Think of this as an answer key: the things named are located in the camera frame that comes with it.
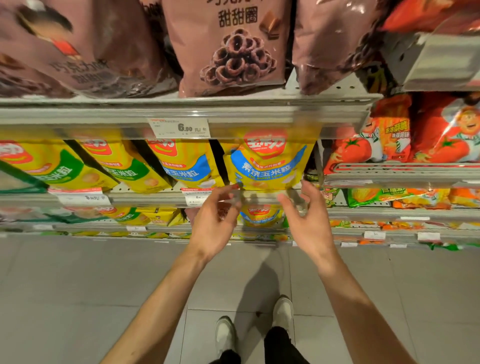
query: shoe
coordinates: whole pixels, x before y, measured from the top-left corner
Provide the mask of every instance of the shoe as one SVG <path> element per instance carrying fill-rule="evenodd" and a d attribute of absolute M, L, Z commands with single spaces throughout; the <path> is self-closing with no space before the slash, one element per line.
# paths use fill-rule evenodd
<path fill-rule="evenodd" d="M 215 325 L 215 348 L 218 358 L 227 350 L 237 352 L 236 343 L 237 334 L 230 317 L 223 316 L 219 318 Z"/>
<path fill-rule="evenodd" d="M 280 296 L 273 308 L 272 327 L 280 326 L 284 328 L 290 339 L 293 332 L 293 303 L 287 296 Z"/>

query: right hand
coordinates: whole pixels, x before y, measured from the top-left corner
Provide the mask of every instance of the right hand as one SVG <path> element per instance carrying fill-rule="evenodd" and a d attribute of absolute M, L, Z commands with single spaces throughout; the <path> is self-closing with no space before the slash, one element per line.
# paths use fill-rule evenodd
<path fill-rule="evenodd" d="M 337 250 L 322 192 L 308 181 L 303 180 L 301 184 L 300 197 L 309 203 L 305 216 L 300 216 L 285 194 L 279 194 L 278 200 L 287 216 L 293 239 L 310 259 L 318 263 L 336 254 Z"/>

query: hand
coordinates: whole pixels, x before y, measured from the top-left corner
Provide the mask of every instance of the hand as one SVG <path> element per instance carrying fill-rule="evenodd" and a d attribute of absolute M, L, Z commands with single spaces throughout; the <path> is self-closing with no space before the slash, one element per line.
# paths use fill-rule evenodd
<path fill-rule="evenodd" d="M 309 203 L 308 212 L 300 216 L 299 212 L 284 195 L 278 195 L 288 219 L 293 239 L 317 265 L 331 254 L 337 254 L 333 242 L 332 229 L 322 192 L 308 181 L 302 181 L 300 197 Z"/>
<path fill-rule="evenodd" d="M 206 260 L 206 263 L 212 260 L 227 245 L 233 229 L 237 225 L 241 202 L 232 205 L 223 220 L 218 216 L 218 202 L 233 198 L 233 194 L 230 191 L 234 188 L 237 188 L 236 185 L 213 190 L 195 217 L 192 237 L 188 247 L 200 254 Z"/>

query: blue label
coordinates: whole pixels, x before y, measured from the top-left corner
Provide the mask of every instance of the blue label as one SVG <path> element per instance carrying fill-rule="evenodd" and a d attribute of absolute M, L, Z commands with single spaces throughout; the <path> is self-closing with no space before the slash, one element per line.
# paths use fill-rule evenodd
<path fill-rule="evenodd" d="M 277 210 L 277 212 L 273 216 L 269 216 L 262 220 L 252 220 L 252 218 L 249 215 L 245 214 L 244 212 L 240 212 L 240 216 L 242 216 L 244 220 L 248 221 L 251 224 L 266 224 L 272 221 L 273 219 L 275 219 L 279 212 L 280 211 Z"/>
<path fill-rule="evenodd" d="M 208 165 L 207 156 L 205 154 L 198 158 L 193 167 L 187 170 L 173 170 L 172 168 L 165 167 L 165 165 L 163 165 L 163 169 L 168 175 L 172 176 L 176 180 L 193 182 L 202 180 L 211 172 L 210 166 Z"/>
<path fill-rule="evenodd" d="M 236 150 L 230 156 L 231 161 L 238 172 L 244 176 L 256 180 L 256 181 L 265 181 L 265 180 L 275 180 L 277 178 L 282 178 L 287 176 L 292 169 L 294 169 L 297 164 L 301 161 L 303 153 L 307 146 L 304 146 L 297 155 L 286 165 L 282 167 L 273 167 L 269 170 L 258 170 L 255 168 L 243 155 L 240 150 Z"/>

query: white label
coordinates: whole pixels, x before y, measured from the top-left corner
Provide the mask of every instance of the white label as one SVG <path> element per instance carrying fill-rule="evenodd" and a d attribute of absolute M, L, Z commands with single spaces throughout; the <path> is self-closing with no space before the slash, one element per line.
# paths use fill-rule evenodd
<path fill-rule="evenodd" d="M 430 216 L 400 216 L 400 220 L 421 220 L 428 221 Z"/>
<path fill-rule="evenodd" d="M 406 248 L 406 244 L 390 244 L 390 248 Z"/>
<path fill-rule="evenodd" d="M 53 225 L 50 224 L 35 224 L 32 226 L 33 230 L 53 230 Z"/>
<path fill-rule="evenodd" d="M 325 182 L 325 185 L 328 186 L 358 186 L 358 185 L 364 185 L 368 183 L 373 183 L 372 180 L 348 180 L 348 181 L 327 181 Z"/>
<path fill-rule="evenodd" d="M 419 242 L 439 242 L 440 233 L 439 232 L 421 232 L 419 231 L 417 235 Z"/>
<path fill-rule="evenodd" d="M 350 243 L 350 242 L 341 242 L 340 246 L 342 248 L 355 248 L 358 246 L 358 243 Z"/>
<path fill-rule="evenodd" d="M 206 118 L 166 118 L 148 119 L 155 138 L 210 138 L 208 119 Z"/>
<path fill-rule="evenodd" d="M 146 226 L 130 226 L 127 225 L 127 231 L 147 231 Z"/>
<path fill-rule="evenodd" d="M 49 188 L 48 192 L 55 195 L 65 206 L 112 206 L 101 187 L 70 191 Z"/>
<path fill-rule="evenodd" d="M 180 188 L 188 207 L 201 207 L 213 188 Z"/>
<path fill-rule="evenodd" d="M 368 240 L 385 240 L 385 231 L 366 231 L 363 237 Z"/>

